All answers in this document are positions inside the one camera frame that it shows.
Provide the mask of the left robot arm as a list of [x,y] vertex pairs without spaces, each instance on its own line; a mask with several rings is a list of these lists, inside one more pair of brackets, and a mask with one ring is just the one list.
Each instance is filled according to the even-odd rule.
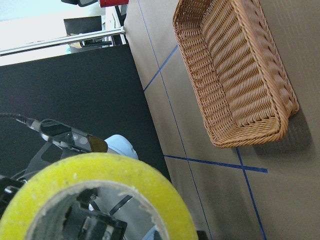
[[3,240],[159,240],[152,208],[127,183],[116,179],[115,164],[98,157],[139,161],[121,135],[97,141],[72,138],[91,149],[80,154],[63,143],[62,154],[44,160],[46,143],[22,176],[2,176],[0,237]]

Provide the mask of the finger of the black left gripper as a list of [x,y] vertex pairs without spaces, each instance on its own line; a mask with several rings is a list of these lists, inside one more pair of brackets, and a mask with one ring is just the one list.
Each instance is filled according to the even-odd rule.
[[64,240],[122,240],[127,223],[99,210],[90,210],[91,201],[76,198],[63,222]]
[[0,214],[3,215],[11,200],[25,183],[4,175],[0,176]]

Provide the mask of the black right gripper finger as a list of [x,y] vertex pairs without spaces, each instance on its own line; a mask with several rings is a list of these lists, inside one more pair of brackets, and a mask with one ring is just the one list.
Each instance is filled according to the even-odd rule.
[[204,230],[197,230],[196,233],[198,240],[208,240],[207,233]]

